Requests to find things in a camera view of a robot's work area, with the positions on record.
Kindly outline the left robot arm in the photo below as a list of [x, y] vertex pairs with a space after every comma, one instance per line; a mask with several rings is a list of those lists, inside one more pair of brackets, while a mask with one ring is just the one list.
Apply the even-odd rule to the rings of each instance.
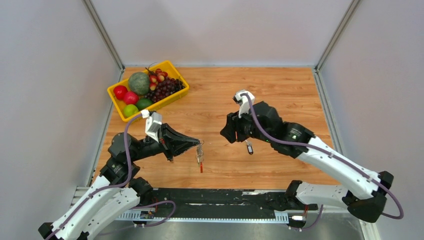
[[197, 147], [197, 138], [175, 131], [167, 123], [146, 123], [146, 136], [138, 140], [123, 132], [113, 137], [110, 158], [89, 189], [62, 217], [45, 222], [38, 232], [44, 240], [93, 240], [119, 215], [133, 207], [147, 207], [153, 188], [141, 177], [136, 161], [163, 154], [167, 160]]

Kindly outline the metal key holder red handle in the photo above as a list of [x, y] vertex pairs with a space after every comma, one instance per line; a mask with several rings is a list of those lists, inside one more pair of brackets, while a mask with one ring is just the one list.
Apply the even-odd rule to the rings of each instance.
[[204, 152], [203, 152], [204, 141], [201, 139], [199, 145], [196, 146], [196, 161], [199, 167], [199, 171], [203, 173], [203, 162], [204, 162]]

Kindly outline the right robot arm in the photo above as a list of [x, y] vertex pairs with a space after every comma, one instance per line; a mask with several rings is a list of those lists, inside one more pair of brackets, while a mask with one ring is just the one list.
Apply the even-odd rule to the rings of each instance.
[[375, 172], [354, 163], [301, 124], [283, 121], [277, 110], [264, 101], [242, 114], [229, 113], [220, 134], [231, 144], [249, 138], [267, 142], [279, 154], [313, 165], [339, 182], [322, 185], [293, 180], [284, 194], [292, 209], [328, 205], [346, 209], [368, 223], [375, 223], [383, 215], [387, 190], [394, 180], [391, 173]]

